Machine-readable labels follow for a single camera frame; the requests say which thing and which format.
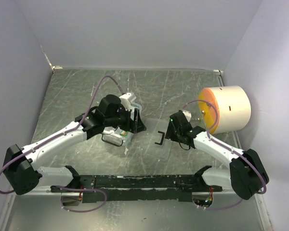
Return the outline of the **green ointment sachet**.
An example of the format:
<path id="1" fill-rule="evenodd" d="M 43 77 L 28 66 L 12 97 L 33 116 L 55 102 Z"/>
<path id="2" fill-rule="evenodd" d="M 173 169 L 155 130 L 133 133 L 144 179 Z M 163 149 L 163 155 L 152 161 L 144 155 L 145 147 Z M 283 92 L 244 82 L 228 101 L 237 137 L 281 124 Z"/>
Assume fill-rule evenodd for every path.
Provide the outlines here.
<path id="1" fill-rule="evenodd" d="M 120 132 L 120 135 L 122 135 L 122 136 L 125 136 L 126 134 L 127 134 L 126 131 L 121 131 L 121 132 Z"/>

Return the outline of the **clear plastic medicine box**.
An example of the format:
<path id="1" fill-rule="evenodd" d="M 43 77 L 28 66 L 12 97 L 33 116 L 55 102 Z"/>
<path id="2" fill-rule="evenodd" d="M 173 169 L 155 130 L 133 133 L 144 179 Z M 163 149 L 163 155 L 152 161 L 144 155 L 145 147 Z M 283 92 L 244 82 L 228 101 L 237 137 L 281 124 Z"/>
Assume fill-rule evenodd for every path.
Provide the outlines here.
<path id="1" fill-rule="evenodd" d="M 142 106 L 138 103 L 133 102 L 131 104 L 134 106 L 134 109 L 138 108 L 140 110 L 140 114 L 142 112 Z M 107 144 L 111 144 L 116 147 L 126 146 L 128 145 L 134 133 L 134 111 L 131 112 L 131 120 L 132 120 L 132 128 L 124 128 L 121 127 L 113 128 L 113 127 L 106 127 L 102 133 L 101 140 Z M 125 136 L 120 135 L 121 131 L 126 131 L 127 134 Z"/>

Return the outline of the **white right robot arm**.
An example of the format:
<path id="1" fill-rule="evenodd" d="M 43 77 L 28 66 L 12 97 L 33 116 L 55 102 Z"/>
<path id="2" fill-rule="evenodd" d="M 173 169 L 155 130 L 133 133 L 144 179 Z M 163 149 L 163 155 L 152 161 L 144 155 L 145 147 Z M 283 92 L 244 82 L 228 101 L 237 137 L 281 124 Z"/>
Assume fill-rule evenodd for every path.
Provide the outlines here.
<path id="1" fill-rule="evenodd" d="M 233 147 L 208 134 L 200 126 L 192 127 L 184 111 L 170 116 L 165 138 L 203 151 L 226 167 L 203 167 L 198 172 L 200 176 L 195 179 L 195 187 L 199 191 L 206 191 L 210 186 L 219 186 L 233 190 L 244 200 L 266 191 L 269 177 L 255 150 Z"/>

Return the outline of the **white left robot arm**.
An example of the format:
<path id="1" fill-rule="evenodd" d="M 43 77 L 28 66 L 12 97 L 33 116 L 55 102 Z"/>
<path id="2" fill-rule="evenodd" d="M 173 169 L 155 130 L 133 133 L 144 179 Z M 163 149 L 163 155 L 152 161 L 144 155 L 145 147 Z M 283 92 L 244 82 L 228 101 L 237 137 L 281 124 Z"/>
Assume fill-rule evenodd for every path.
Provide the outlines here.
<path id="1" fill-rule="evenodd" d="M 127 144 L 131 134 L 146 130 L 141 120 L 142 106 L 135 103 L 132 93 L 121 96 L 109 94 L 98 106 L 76 117 L 60 131 L 36 143 L 7 149 L 3 173 L 17 195 L 37 187 L 50 187 L 52 192 L 80 190 L 80 174 L 72 166 L 44 167 L 44 164 L 65 149 L 96 135 L 118 137 Z"/>

